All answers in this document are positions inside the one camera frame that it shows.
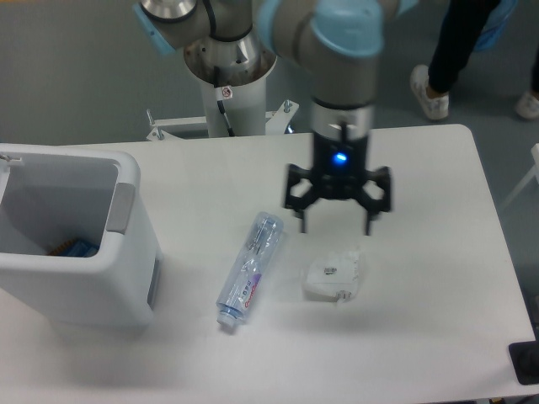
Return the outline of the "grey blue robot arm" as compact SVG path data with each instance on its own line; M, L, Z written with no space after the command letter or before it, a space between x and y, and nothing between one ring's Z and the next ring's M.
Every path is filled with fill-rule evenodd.
M388 167L366 168L384 24L410 1L138 1L163 54L182 51L205 91L212 137L263 135L264 80L278 59L312 77L312 166L290 165L283 205L304 219L320 199L353 200L375 220L392 208Z

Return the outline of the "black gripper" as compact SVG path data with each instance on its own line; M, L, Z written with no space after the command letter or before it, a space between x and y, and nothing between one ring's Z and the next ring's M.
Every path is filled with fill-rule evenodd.
M300 221L300 233L307 233L307 209L319 199L353 199L366 211L365 235L371 223L392 210L392 173L388 166L366 170L369 136L341 143L318 133L312 134L312 169L288 164L283 207ZM381 191L374 198L366 191L372 183Z

